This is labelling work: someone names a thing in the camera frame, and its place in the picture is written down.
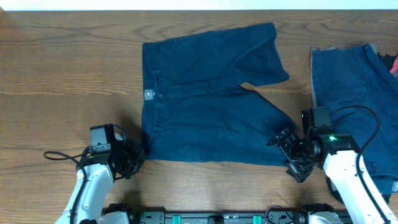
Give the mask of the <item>dark navy shorts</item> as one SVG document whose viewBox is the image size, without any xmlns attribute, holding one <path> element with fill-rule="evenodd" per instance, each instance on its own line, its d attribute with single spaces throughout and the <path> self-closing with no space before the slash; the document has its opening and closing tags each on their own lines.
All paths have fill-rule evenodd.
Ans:
<svg viewBox="0 0 398 224">
<path fill-rule="evenodd" d="M 289 79 L 273 23 L 144 43 L 142 145 L 149 159 L 282 166 L 268 145 L 294 122 L 243 83 Z"/>
</svg>

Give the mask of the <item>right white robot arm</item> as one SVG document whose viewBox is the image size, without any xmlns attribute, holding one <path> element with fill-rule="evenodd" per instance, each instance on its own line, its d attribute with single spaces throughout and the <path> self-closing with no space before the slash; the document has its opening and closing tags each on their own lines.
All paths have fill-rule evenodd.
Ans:
<svg viewBox="0 0 398 224">
<path fill-rule="evenodd" d="M 286 173 L 302 183 L 314 167 L 322 169 L 342 199 L 353 223 L 397 223 L 364 164 L 364 148 L 352 135 L 338 134 L 330 110 L 316 107 L 301 112 L 304 137 L 285 128 L 268 140 L 286 156 Z"/>
</svg>

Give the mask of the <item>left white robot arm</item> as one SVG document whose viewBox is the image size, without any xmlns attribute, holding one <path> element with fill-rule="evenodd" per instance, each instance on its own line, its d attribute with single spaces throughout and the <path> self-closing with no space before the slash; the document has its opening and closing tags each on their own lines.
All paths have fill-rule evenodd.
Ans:
<svg viewBox="0 0 398 224">
<path fill-rule="evenodd" d="M 147 152 L 126 137 L 117 124 L 90 128 L 91 145 L 76 162 L 76 184 L 57 223 L 139 223 L 131 209 L 121 203 L 104 207 L 105 199 L 119 179 L 130 179 L 142 167 Z"/>
</svg>

